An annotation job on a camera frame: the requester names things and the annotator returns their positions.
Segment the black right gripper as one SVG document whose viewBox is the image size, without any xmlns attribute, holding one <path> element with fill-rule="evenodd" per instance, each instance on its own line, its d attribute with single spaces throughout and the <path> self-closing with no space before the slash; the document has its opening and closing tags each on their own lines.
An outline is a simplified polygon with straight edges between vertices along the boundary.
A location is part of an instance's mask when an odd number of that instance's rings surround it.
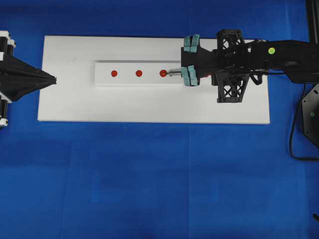
<svg viewBox="0 0 319 239">
<path fill-rule="evenodd" d="M 200 79 L 212 74 L 212 85 L 218 87 L 218 103 L 240 103 L 251 79 L 255 85 L 262 83 L 262 75 L 251 69 L 250 50 L 254 40 L 246 43 L 241 30 L 223 29 L 217 33 L 216 71 L 213 68 L 195 66 L 209 65 L 214 56 L 200 46 L 198 34 L 184 38 L 181 48 L 181 76 L 185 86 L 199 86 Z"/>
</svg>

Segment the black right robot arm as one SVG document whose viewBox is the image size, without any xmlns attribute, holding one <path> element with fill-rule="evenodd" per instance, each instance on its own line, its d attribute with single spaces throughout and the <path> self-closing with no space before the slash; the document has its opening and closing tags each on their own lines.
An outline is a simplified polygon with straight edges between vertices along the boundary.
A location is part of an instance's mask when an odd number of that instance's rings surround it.
<svg viewBox="0 0 319 239">
<path fill-rule="evenodd" d="M 295 40 L 246 43 L 238 29 L 217 33 L 217 48 L 200 46 L 199 35 L 184 38 L 181 76 L 187 87 L 199 86 L 204 77 L 218 87 L 218 103 L 240 103 L 250 80 L 255 85 L 263 76 L 286 75 L 295 84 L 319 82 L 319 46 Z"/>
</svg>

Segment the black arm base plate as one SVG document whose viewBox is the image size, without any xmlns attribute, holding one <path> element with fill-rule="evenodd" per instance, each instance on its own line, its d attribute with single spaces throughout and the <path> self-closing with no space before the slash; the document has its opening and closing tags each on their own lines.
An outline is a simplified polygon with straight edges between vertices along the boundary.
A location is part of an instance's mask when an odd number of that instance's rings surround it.
<svg viewBox="0 0 319 239">
<path fill-rule="evenodd" d="M 316 84 L 302 101 L 304 135 L 319 146 L 319 85 Z"/>
</svg>

